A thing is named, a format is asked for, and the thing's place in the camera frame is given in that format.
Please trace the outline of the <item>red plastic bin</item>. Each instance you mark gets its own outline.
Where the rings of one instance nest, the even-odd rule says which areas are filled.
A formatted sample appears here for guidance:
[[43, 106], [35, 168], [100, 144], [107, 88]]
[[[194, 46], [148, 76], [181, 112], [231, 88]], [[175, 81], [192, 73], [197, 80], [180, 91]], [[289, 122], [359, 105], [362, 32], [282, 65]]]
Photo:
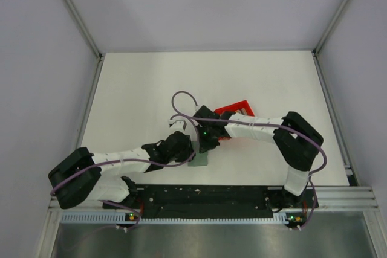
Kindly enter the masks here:
[[244, 108], [247, 113], [248, 113], [248, 116], [252, 116], [254, 117], [254, 112], [252, 111], [249, 103], [247, 100], [243, 100], [243, 101], [240, 101], [240, 102], [236, 102], [236, 103], [233, 103], [231, 105], [227, 105], [227, 106], [223, 106], [221, 108], [217, 108], [215, 109], [215, 113], [218, 114], [219, 116], [221, 116], [223, 113], [227, 112], [227, 111], [233, 111], [236, 113], [236, 110], [240, 109], [240, 108]]

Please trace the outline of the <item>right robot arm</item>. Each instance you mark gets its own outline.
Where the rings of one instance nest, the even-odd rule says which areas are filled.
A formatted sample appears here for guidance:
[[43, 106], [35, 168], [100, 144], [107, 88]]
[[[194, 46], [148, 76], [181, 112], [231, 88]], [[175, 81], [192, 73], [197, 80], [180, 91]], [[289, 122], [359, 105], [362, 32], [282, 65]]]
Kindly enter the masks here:
[[304, 200], [308, 176], [324, 138], [300, 114], [290, 111], [280, 118], [260, 118], [235, 111], [217, 114], [202, 106], [193, 119], [198, 123], [201, 153], [219, 146], [220, 139], [228, 138], [248, 138], [276, 145], [288, 164], [283, 202], [296, 207]]

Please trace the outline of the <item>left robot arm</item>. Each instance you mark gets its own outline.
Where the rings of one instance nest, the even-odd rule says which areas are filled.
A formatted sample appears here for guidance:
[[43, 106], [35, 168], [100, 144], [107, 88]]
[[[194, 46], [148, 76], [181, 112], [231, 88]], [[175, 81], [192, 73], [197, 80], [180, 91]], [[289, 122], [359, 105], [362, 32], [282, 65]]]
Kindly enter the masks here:
[[111, 201], [132, 207], [137, 193], [129, 178], [132, 173], [150, 173], [177, 167], [195, 156], [191, 138], [180, 131], [167, 139], [114, 153], [91, 153], [80, 147], [48, 174], [52, 190], [62, 209], [85, 201]]

